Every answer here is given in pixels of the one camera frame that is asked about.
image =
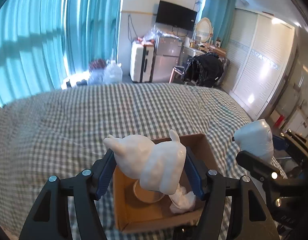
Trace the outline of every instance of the black jacket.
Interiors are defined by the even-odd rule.
[[[212,87],[222,76],[224,70],[222,62],[214,52],[208,52],[191,58],[184,68],[181,80],[195,81],[196,85]]]

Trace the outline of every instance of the crumpled white tissue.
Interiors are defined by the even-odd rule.
[[[174,214],[182,214],[193,211],[195,207],[195,195],[193,191],[186,193],[186,189],[178,184],[175,194],[169,195],[172,200],[170,210]]]

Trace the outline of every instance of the gingham blanket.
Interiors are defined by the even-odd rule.
[[[0,224],[18,236],[38,193],[51,175],[61,179],[89,168],[106,152],[108,134],[149,138],[204,133],[221,173],[239,178],[235,130],[250,122],[226,93],[177,84],[119,84],[55,91],[18,100],[0,112]],[[171,239],[173,230],[122,234],[114,226],[113,186],[96,202],[108,239]],[[73,239],[79,239],[69,199]],[[226,239],[230,199],[220,239]]]

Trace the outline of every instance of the animal figurine ear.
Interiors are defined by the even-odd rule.
[[[181,142],[180,141],[180,137],[178,136],[177,132],[175,132],[174,130],[170,129],[170,138],[172,139],[172,141],[174,142]]]
[[[108,138],[103,140],[103,143],[107,148],[111,149],[117,155],[124,155],[123,147],[120,143],[120,138],[115,138],[113,135],[109,135]]]

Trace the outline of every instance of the sliding closet door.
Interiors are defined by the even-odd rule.
[[[276,89],[286,68],[293,45],[294,30],[278,19],[258,16],[252,50],[234,94],[256,119]]]
[[[226,52],[230,65],[222,83],[222,88],[226,92],[233,90],[244,67],[255,32],[256,21],[256,13],[235,9],[232,31]]]

